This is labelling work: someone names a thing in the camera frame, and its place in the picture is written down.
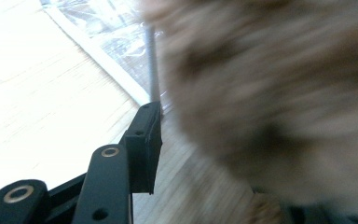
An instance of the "brown fur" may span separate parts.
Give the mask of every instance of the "brown fur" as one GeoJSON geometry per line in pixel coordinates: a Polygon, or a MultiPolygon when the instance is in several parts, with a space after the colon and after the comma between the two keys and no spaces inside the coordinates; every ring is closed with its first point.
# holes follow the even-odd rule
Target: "brown fur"
{"type": "Polygon", "coordinates": [[[358,214],[358,0],[143,0],[182,129],[238,178],[358,214]]]}

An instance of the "fluffy fur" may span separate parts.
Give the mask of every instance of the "fluffy fur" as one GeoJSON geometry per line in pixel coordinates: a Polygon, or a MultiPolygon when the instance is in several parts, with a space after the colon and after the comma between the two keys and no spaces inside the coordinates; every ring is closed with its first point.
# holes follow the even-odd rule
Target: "fluffy fur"
{"type": "Polygon", "coordinates": [[[182,129],[252,186],[358,214],[358,0],[143,0],[182,129]]]}

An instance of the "wooden floor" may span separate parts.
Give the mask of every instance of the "wooden floor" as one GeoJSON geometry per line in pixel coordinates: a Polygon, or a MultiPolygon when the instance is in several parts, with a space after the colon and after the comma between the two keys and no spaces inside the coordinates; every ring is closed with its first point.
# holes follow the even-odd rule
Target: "wooden floor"
{"type": "MultiPolygon", "coordinates": [[[[0,0],[0,188],[35,178],[51,189],[86,172],[137,108],[38,1],[0,0]]],[[[251,189],[197,155],[172,112],[162,139],[155,195],[134,195],[135,223],[247,223],[251,189]]]]}

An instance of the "black metal bracket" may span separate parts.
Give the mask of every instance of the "black metal bracket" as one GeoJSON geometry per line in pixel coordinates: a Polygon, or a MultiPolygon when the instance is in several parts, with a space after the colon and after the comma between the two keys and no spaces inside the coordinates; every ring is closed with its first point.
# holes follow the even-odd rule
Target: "black metal bracket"
{"type": "Polygon", "coordinates": [[[154,190],[161,105],[141,106],[118,144],[98,148],[88,171],[55,189],[21,180],[0,189],[0,224],[133,223],[132,194],[154,190]]]}

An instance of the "furry fabric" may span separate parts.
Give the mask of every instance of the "furry fabric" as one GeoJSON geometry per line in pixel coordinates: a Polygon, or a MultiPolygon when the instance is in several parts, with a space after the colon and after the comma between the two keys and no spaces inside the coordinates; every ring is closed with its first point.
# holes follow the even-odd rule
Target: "furry fabric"
{"type": "Polygon", "coordinates": [[[358,0],[142,0],[182,129],[253,187],[358,215],[358,0]]]}

